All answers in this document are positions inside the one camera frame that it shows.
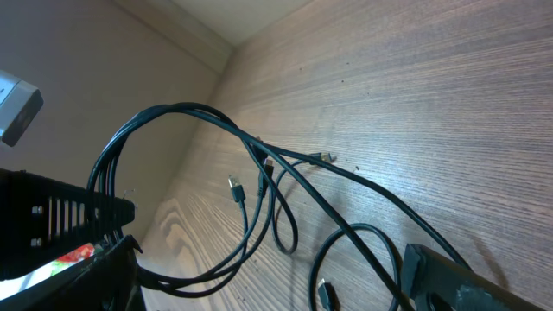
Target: metal screw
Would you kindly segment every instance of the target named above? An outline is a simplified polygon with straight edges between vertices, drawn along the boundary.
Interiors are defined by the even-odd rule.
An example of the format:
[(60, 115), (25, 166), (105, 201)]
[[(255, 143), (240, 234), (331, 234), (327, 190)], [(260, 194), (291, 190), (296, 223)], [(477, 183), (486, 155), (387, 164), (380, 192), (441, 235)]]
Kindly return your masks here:
[(33, 214), (42, 214), (42, 211), (42, 206), (33, 206), (33, 208), (31, 208)]
[(31, 247), (41, 247), (42, 238), (31, 238)]

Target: usb connector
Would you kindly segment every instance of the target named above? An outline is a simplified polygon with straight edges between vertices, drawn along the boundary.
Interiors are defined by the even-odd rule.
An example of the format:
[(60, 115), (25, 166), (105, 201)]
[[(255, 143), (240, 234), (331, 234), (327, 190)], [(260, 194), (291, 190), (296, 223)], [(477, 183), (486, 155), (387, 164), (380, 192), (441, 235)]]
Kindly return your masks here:
[(330, 152), (321, 152), (321, 160), (327, 163), (332, 163), (334, 159), (330, 155)]
[[(261, 143), (263, 142), (260, 137), (256, 137), (256, 139)], [(264, 163), (267, 157), (269, 157), (269, 155), (267, 155), (265, 151), (261, 150), (254, 144), (250, 143), (250, 147), (251, 147), (251, 150), (253, 151), (253, 155), (256, 157), (256, 160), (258, 160), (260, 163)]]
[(231, 194), (234, 201), (237, 203), (244, 202), (244, 188), (242, 187), (242, 184), (240, 184), (240, 180), (238, 179), (238, 177), (228, 175), (228, 183), (231, 185)]
[(325, 279), (317, 284), (317, 293), (319, 299), (321, 299), (321, 305), (327, 311), (334, 311), (338, 309), (338, 300), (336, 299), (336, 292), (329, 282), (325, 282)]
[(323, 160), (326, 163), (334, 162), (335, 158), (330, 155), (330, 152), (317, 152), (316, 154), (310, 154), (315, 159)]
[[(275, 167), (273, 166), (273, 161), (270, 159), (265, 159), (264, 162), (264, 170), (269, 176), (269, 178), (272, 178), (273, 172), (275, 171)], [(259, 172), (259, 191), (257, 191), (257, 195), (264, 198), (267, 194), (267, 188), (269, 187), (269, 182), (265, 180), (263, 177), (263, 174)]]

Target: wall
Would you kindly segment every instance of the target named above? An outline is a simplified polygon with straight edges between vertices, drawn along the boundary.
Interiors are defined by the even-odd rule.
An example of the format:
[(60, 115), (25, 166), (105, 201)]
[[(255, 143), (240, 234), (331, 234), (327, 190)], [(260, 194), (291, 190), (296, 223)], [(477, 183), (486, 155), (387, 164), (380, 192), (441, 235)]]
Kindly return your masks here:
[(171, 0), (234, 46), (311, 0)]
[(223, 73), (232, 45), (172, 0), (113, 0), (193, 57)]
[[(113, 133), (135, 113), (206, 102), (218, 75), (106, 0), (0, 1), (0, 68), (41, 89), (38, 116), (0, 167), (84, 187)], [(131, 136), (116, 192), (135, 188), (142, 239), (196, 122), (167, 116)]]

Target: wood grain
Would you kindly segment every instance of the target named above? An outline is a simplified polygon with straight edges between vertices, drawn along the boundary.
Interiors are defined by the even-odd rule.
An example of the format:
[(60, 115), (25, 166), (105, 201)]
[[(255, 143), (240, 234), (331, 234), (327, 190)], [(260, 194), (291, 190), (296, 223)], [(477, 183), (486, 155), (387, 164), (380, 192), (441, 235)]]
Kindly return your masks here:
[[(479, 274), (553, 309), (552, 48), (551, 1), (320, 0), (240, 47), (209, 104), (266, 142), (332, 152), (336, 165), (411, 205)], [(376, 225), (401, 252), (406, 243), (439, 250), (375, 193), (301, 170), (346, 220)], [(242, 227), (229, 174), (244, 184), (251, 217), (253, 162), (237, 138), (200, 124), (144, 240), (142, 264), (194, 276), (233, 249)], [(308, 271), (336, 225), (290, 178), (282, 190), (299, 226), (295, 254), (279, 253), (268, 234), (219, 293), (181, 300), (146, 291), (149, 309), (307, 309)], [(363, 237), (389, 269), (384, 246)], [(343, 310), (390, 303), (345, 239), (320, 277), (334, 284)]]

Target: white device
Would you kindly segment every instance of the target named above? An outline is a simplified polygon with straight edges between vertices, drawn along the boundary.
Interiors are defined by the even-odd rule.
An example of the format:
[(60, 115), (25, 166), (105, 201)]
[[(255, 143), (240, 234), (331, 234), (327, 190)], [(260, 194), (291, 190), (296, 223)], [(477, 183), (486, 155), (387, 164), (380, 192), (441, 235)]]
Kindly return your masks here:
[(0, 141), (15, 146), (43, 103), (36, 86), (0, 70)]

